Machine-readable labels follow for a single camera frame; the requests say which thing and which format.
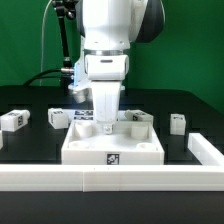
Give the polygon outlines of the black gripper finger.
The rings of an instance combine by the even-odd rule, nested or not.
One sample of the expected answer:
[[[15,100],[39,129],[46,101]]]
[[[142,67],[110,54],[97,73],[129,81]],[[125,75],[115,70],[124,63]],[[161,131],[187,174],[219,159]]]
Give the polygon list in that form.
[[[103,133],[104,134],[111,134],[113,132],[113,125],[112,124],[103,124]]]

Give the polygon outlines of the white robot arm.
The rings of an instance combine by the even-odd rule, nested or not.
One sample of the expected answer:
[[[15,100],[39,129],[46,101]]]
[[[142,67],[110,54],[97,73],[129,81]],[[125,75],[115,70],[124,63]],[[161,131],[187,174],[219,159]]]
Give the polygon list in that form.
[[[81,54],[69,89],[78,103],[93,100],[95,120],[110,134],[117,121],[132,42],[148,43],[163,30],[162,0],[80,0]]]

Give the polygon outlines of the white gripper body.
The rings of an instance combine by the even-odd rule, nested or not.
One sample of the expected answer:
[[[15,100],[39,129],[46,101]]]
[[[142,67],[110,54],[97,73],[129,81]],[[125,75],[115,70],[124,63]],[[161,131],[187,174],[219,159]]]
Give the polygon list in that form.
[[[118,81],[92,81],[95,119],[99,123],[114,124],[117,120],[121,83]]]

